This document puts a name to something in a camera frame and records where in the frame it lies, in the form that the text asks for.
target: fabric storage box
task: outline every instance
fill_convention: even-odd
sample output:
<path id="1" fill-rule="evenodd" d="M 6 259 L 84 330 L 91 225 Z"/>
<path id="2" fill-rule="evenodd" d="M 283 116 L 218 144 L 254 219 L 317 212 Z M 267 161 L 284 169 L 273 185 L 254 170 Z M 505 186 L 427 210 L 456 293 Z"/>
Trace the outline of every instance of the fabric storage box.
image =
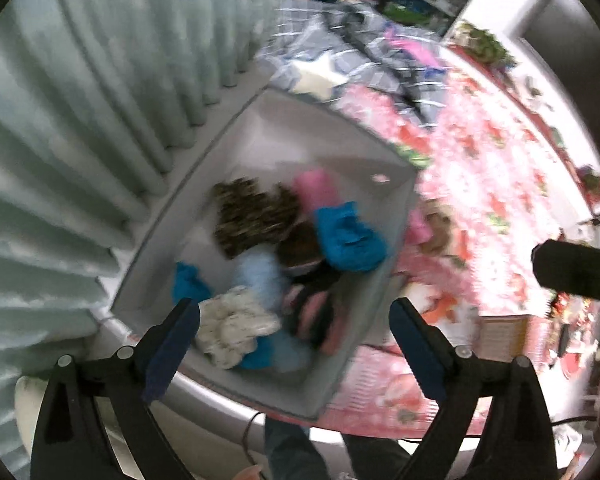
<path id="1" fill-rule="evenodd" d="M 376 320 L 387 317 L 384 289 L 414 203 L 416 170 L 382 140 L 327 110 L 275 89 L 265 89 L 224 131 L 192 168 L 125 277 L 113 313 L 136 333 L 161 322 L 172 308 L 175 263 L 198 267 L 215 294 L 230 287 L 235 263 L 213 236 L 217 207 L 212 187 L 238 177 L 257 177 L 263 190 L 290 184 L 303 170 L 322 167 L 333 175 L 344 200 L 358 204 L 360 217 L 389 247 L 373 272 L 347 273 L 337 294 L 348 305 L 347 331 L 333 356 L 316 354 L 302 372 L 222 370 L 195 346 L 180 372 L 239 402 L 264 411 L 315 420 L 336 392 L 347 361 Z"/>

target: pink cloth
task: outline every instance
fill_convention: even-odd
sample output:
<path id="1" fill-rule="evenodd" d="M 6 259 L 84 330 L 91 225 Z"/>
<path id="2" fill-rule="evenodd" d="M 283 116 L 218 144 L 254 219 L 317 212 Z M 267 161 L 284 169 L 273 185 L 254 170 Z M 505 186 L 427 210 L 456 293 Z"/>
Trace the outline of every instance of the pink cloth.
<path id="1" fill-rule="evenodd" d="M 533 276 L 530 254 L 557 232 L 543 176 L 553 158 L 516 117 L 508 96 L 481 87 L 457 68 L 449 70 L 448 84 L 446 107 L 431 133 L 407 129 L 389 99 L 371 89 L 349 85 L 338 102 L 341 113 L 382 139 L 426 154 L 429 161 L 416 190 L 451 209 L 456 234 L 452 257 L 427 256 L 407 244 L 395 270 L 478 306 L 482 315 L 527 309 L 541 314 L 545 292 Z M 532 330 L 529 349 L 544 348 L 543 330 L 540 325 Z M 480 399 L 469 433 L 482 431 L 489 402 Z M 403 357 L 361 346 L 338 394 L 314 426 L 418 438 L 437 410 L 435 402 L 422 396 Z"/>
<path id="2" fill-rule="evenodd" d="M 404 238 L 405 243 L 409 245 L 423 244 L 424 242 L 431 240 L 433 231 L 429 224 L 427 224 L 426 218 L 422 214 L 420 208 L 416 208 L 409 213 L 409 228 Z"/>
<path id="3" fill-rule="evenodd" d="M 334 300 L 333 305 L 333 321 L 329 326 L 327 337 L 320 346 L 320 352 L 326 355 L 334 355 L 340 343 L 344 339 L 347 328 L 347 309 L 344 304 L 338 300 Z"/>
<path id="4" fill-rule="evenodd" d="M 392 32 L 387 32 L 384 35 L 384 37 L 392 47 L 399 48 L 407 52 L 408 54 L 411 54 L 417 61 L 422 63 L 424 66 L 437 68 L 438 70 L 444 68 L 439 62 L 439 60 L 437 60 L 436 57 L 431 53 L 431 51 L 427 50 L 427 48 L 423 46 L 423 44 L 420 41 L 398 38 L 394 36 Z"/>
<path id="5" fill-rule="evenodd" d="M 297 334 L 300 339 L 305 341 L 311 339 L 311 327 L 328 297 L 329 293 L 326 290 L 316 292 L 301 306 L 302 312 L 300 312 L 300 323 Z"/>
<path id="6" fill-rule="evenodd" d="M 342 204 L 331 175 L 322 168 L 296 175 L 293 188 L 300 199 L 302 212 L 309 216 L 322 207 Z"/>

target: clothing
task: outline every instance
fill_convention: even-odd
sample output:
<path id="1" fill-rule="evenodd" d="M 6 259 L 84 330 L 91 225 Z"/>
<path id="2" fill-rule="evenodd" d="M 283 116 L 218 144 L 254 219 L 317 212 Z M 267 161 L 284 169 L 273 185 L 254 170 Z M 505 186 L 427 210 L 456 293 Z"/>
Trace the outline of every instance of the clothing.
<path id="1" fill-rule="evenodd" d="M 273 343 L 271 336 L 262 336 L 256 339 L 256 349 L 245 355 L 238 366 L 245 370 L 260 370 L 269 368 L 272 364 Z"/>
<path id="2" fill-rule="evenodd" d="M 303 171 L 296 175 L 293 190 L 298 196 L 302 212 L 309 218 L 314 216 L 317 209 L 342 204 L 333 178 L 323 168 Z"/>
<path id="3" fill-rule="evenodd" d="M 237 256 L 235 262 L 232 286 L 246 286 L 264 310 L 278 314 L 291 281 L 282 272 L 275 247 L 259 244 Z"/>
<path id="4" fill-rule="evenodd" d="M 256 56 L 274 69 L 272 85 L 312 94 L 337 108 L 342 91 L 361 84 L 389 95 L 405 121 L 437 125 L 446 73 L 437 68 L 442 66 L 440 38 L 431 31 L 392 23 L 368 5 L 352 2 L 280 0 L 276 21 Z M 320 73 L 312 67 L 315 62 L 323 67 L 319 91 L 306 87 L 304 73 L 309 68 L 312 75 Z"/>
<path id="5" fill-rule="evenodd" d="M 257 348 L 256 338 L 280 330 L 280 320 L 269 314 L 256 295 L 244 286 L 201 301 L 196 344 L 211 355 L 215 366 L 227 370 Z"/>
<path id="6" fill-rule="evenodd" d="M 286 329 L 327 355 L 337 352 L 346 328 L 347 309 L 330 291 L 341 275 L 323 262 L 297 278 L 283 302 Z"/>
<path id="7" fill-rule="evenodd" d="M 276 255 L 285 273 L 291 277 L 314 270 L 324 259 L 314 225 L 307 220 L 298 222 L 278 244 Z"/>
<path id="8" fill-rule="evenodd" d="M 297 372 L 311 364 L 314 353 L 305 341 L 293 337 L 284 329 L 267 338 L 271 341 L 271 363 L 278 373 Z"/>
<path id="9" fill-rule="evenodd" d="M 404 237 L 404 243 L 418 245 L 428 242 L 433 238 L 433 231 L 422 210 L 417 207 L 409 213 L 409 227 Z"/>
<path id="10" fill-rule="evenodd" d="M 395 440 L 343 434 L 358 480 L 392 480 L 410 455 Z M 330 480 L 324 459 L 300 426 L 267 417 L 265 452 L 273 480 Z"/>
<path id="11" fill-rule="evenodd" d="M 291 190 L 277 184 L 272 191 L 262 193 L 257 179 L 252 178 L 216 184 L 214 195 L 219 205 L 214 235 L 229 259 L 258 244 L 277 244 L 300 211 Z"/>
<path id="12" fill-rule="evenodd" d="M 384 240 L 359 220 L 355 202 L 323 207 L 315 218 L 322 253 L 335 269 L 368 272 L 386 258 Z"/>
<path id="13" fill-rule="evenodd" d="M 177 305 L 183 298 L 190 298 L 194 303 L 200 303 L 200 301 L 208 300 L 211 296 L 211 289 L 200 279 L 195 266 L 184 262 L 176 264 L 176 275 L 171 289 L 171 299 L 174 305 Z"/>

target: light green curtain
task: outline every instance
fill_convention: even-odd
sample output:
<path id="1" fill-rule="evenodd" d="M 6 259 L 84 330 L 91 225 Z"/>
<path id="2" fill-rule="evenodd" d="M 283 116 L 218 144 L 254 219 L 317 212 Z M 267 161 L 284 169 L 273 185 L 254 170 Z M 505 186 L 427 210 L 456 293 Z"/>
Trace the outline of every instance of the light green curtain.
<path id="1" fill-rule="evenodd" d="M 84 351 L 170 147 L 270 34 L 276 0 L 12 0 L 0 14 L 0 457 L 29 459 L 13 387 Z"/>

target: dark clothing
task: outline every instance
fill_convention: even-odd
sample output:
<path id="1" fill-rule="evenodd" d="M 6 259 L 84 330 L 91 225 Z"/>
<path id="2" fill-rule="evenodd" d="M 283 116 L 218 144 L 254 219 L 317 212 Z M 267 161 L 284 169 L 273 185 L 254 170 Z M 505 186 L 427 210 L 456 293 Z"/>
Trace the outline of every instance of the dark clothing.
<path id="1" fill-rule="evenodd" d="M 300 426 L 267 417 L 265 451 L 273 480 L 330 480 L 324 459 Z M 343 434 L 358 480 L 392 480 L 409 460 L 395 440 Z"/>

